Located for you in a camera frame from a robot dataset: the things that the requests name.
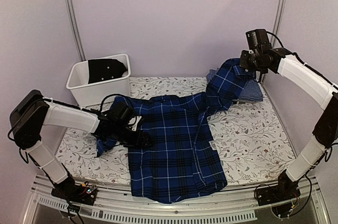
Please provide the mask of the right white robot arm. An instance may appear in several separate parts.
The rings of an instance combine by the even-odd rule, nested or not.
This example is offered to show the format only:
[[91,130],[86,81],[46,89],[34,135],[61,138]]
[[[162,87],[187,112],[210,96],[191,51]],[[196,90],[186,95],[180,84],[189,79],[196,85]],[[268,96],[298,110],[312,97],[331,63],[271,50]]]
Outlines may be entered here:
[[318,116],[318,120],[311,119],[314,128],[308,143],[274,187],[275,199],[284,201],[293,193],[292,183],[314,168],[337,140],[337,85],[285,48],[243,50],[240,65],[262,73],[273,72],[293,83],[299,89],[292,92],[306,97],[306,107],[314,108],[312,114]]

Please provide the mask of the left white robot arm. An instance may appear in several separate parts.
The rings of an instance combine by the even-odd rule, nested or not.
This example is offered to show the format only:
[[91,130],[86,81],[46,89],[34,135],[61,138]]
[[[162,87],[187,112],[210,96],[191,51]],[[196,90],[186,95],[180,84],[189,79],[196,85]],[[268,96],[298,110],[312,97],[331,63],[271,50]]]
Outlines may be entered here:
[[78,187],[44,138],[56,128],[72,128],[99,139],[113,138],[124,147],[147,148],[152,143],[149,134],[140,129],[141,121],[141,115],[126,96],[112,109],[88,109],[47,98],[33,89],[11,112],[7,137],[26,153],[25,160],[31,158],[58,185],[58,191],[73,200],[79,194]]

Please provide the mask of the dark blue plaid shirt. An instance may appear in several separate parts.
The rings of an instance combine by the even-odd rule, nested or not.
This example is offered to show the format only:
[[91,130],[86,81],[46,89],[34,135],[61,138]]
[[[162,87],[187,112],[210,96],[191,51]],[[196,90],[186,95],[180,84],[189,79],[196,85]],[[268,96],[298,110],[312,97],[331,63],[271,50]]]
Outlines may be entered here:
[[140,120],[138,128],[151,143],[140,147],[137,137],[126,143],[132,195],[170,204],[222,190],[227,179],[211,146],[208,118],[227,111],[255,76],[239,59],[228,59],[198,94],[149,100],[116,97],[112,108],[132,108]]

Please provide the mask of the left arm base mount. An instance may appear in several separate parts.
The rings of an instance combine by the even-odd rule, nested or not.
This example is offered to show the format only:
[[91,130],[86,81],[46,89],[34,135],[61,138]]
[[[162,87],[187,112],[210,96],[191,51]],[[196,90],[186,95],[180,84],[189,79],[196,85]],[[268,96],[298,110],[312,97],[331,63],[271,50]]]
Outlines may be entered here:
[[87,181],[81,184],[76,184],[73,179],[64,180],[59,184],[54,184],[51,195],[65,199],[70,202],[94,205],[97,196],[97,186],[89,184]]

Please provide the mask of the white plastic bin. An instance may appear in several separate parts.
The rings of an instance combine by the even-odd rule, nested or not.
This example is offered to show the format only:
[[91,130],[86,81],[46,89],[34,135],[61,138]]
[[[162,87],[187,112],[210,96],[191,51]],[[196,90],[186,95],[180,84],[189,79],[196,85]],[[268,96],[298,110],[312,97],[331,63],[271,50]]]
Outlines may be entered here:
[[126,66],[127,72],[118,79],[88,84],[88,60],[74,64],[69,74],[66,88],[71,91],[76,102],[81,107],[100,104],[106,96],[111,94],[130,95],[129,77],[131,70],[128,55],[117,54],[98,59],[116,59]]

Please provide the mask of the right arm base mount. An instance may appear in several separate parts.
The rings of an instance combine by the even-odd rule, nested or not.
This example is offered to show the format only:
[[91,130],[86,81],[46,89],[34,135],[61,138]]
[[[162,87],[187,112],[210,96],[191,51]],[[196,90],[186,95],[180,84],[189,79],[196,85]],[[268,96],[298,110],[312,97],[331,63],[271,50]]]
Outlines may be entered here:
[[283,192],[277,185],[258,185],[253,193],[259,206],[270,205],[270,209],[278,219],[289,218],[299,203],[301,192],[296,186],[290,191]]

